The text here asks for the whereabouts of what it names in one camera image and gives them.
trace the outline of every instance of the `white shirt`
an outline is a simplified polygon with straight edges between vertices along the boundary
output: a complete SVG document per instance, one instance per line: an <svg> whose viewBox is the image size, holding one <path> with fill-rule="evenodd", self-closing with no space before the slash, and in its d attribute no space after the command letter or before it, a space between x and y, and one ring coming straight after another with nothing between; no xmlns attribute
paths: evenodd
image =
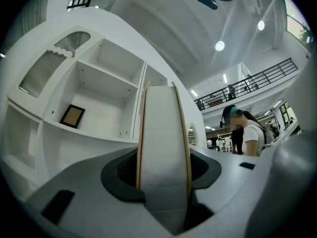
<svg viewBox="0 0 317 238"><path fill-rule="evenodd" d="M262 152L262 147L264 146L264 133L259 125L252 120L248 120L247 126L244 128L243 132L243 143L242 143L242 152L246 154L247 145L246 142L250 140L255 140L258 142L257 154L260 156Z"/></svg>
<svg viewBox="0 0 317 238"><path fill-rule="evenodd" d="M224 142L226 145L230 145L230 137L225 137Z"/></svg>

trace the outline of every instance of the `frosted glass panel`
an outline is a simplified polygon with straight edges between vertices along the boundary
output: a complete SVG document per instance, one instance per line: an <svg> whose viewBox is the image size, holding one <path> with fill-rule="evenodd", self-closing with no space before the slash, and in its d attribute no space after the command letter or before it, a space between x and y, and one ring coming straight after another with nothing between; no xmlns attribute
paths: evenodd
<svg viewBox="0 0 317 238"><path fill-rule="evenodd" d="M46 51L25 75L19 88L38 98L50 77L65 59L63 55Z"/></svg>
<svg viewBox="0 0 317 238"><path fill-rule="evenodd" d="M64 49L66 51L75 51L81 45L83 45L86 41L90 39L90 35L85 32L75 32L67 35L59 42L57 42L54 46Z"/></svg>

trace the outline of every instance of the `glass wall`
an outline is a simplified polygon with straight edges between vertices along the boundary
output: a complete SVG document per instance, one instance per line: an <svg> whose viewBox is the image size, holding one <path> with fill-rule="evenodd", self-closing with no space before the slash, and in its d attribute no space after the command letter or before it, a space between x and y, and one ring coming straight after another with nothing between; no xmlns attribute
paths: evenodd
<svg viewBox="0 0 317 238"><path fill-rule="evenodd" d="M292 0L285 0L285 5L287 11L287 31L311 51L314 37L306 19Z"/></svg>

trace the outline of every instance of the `window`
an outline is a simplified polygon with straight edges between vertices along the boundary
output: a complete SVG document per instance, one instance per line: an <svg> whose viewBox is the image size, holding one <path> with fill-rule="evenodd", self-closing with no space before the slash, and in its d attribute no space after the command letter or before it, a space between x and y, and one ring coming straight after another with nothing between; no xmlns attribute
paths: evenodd
<svg viewBox="0 0 317 238"><path fill-rule="evenodd" d="M292 0L285 0L285 6L287 13L287 31L311 51L314 44L314 37L306 19Z"/></svg>
<svg viewBox="0 0 317 238"><path fill-rule="evenodd" d="M285 128L288 127L289 125L289 116L288 116L288 113L287 113L287 109L289 108L289 105L287 102L285 102L282 106L279 107L279 109L281 110L281 113L282 113L282 117L283 117L283 120L284 120L284 125L285 125Z"/></svg>

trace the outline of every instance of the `white ceiling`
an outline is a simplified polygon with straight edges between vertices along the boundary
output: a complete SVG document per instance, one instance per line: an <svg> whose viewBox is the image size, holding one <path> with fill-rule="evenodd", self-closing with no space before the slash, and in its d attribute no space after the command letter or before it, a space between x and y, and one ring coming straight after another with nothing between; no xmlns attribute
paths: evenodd
<svg viewBox="0 0 317 238"><path fill-rule="evenodd" d="M260 15L254 9L256 0L217 1L216 11L197 0L95 1L110 4L112 13L143 35L187 88L274 44L273 10L266 12L272 0L260 0ZM265 29L259 31L263 17ZM221 52L214 49L219 40L225 42Z"/></svg>

